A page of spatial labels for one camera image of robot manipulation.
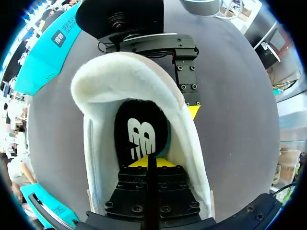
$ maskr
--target new balance logo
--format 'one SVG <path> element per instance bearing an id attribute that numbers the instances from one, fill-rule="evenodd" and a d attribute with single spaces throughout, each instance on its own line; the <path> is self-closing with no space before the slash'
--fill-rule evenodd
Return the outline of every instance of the new balance logo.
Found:
<path id="1" fill-rule="evenodd" d="M 128 120 L 129 141 L 136 147 L 131 149 L 131 156 L 134 160 L 134 150 L 138 160 L 145 155 L 155 152 L 155 133 L 151 124 L 143 122 L 142 124 L 135 118 Z"/>

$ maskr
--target gray circular platform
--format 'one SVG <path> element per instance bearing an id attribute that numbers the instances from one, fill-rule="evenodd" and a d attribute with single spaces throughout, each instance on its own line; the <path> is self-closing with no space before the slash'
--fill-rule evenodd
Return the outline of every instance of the gray circular platform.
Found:
<path id="1" fill-rule="evenodd" d="M 195 124 L 215 219 L 221 221 L 269 191 L 279 151 L 275 97 L 257 54 L 230 22 L 197 18 L 179 1 L 165 1 L 165 32 L 191 35 L 200 50 L 194 62 L 201 92 Z M 70 83 L 83 63 L 101 55 L 96 45 L 95 38 L 80 33 L 61 73 L 33 97 L 29 113 L 37 179 L 81 220 L 90 208 L 83 115 L 71 97 Z M 170 59 L 157 62 L 174 75 Z"/>

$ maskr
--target white fleece lining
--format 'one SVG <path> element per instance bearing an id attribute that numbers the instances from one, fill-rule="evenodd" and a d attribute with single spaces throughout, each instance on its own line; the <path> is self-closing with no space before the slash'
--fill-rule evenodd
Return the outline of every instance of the white fleece lining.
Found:
<path id="1" fill-rule="evenodd" d="M 166 158 L 182 165 L 201 204 L 202 219 L 212 216 L 210 188 L 194 122 L 171 77 L 156 63 L 136 54 L 116 52 L 83 65 L 71 84 L 72 97 L 84 113 L 84 154 L 93 210 L 105 214 L 104 203 L 118 182 L 114 145 L 115 115 L 126 99 L 150 100 L 171 124 Z"/>

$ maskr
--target shoe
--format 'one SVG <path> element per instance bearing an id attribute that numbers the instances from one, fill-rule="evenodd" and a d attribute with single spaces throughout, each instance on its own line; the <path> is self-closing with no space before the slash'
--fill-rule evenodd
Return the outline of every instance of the shoe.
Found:
<path id="1" fill-rule="evenodd" d="M 211 194 L 201 145 L 184 97 L 173 79 L 146 57 L 116 52 L 84 64 L 71 83 L 84 113 L 84 154 L 92 211 L 105 214 L 122 166 L 154 154 L 182 165 L 200 203 L 212 216 Z"/>

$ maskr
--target shoe insole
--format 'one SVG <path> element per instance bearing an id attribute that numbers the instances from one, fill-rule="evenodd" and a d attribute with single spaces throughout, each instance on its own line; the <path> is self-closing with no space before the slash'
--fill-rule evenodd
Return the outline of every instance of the shoe insole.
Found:
<path id="1" fill-rule="evenodd" d="M 168 120 L 154 102 L 125 101 L 115 116 L 114 139 L 120 166 L 150 154 L 162 157 L 170 141 Z"/>

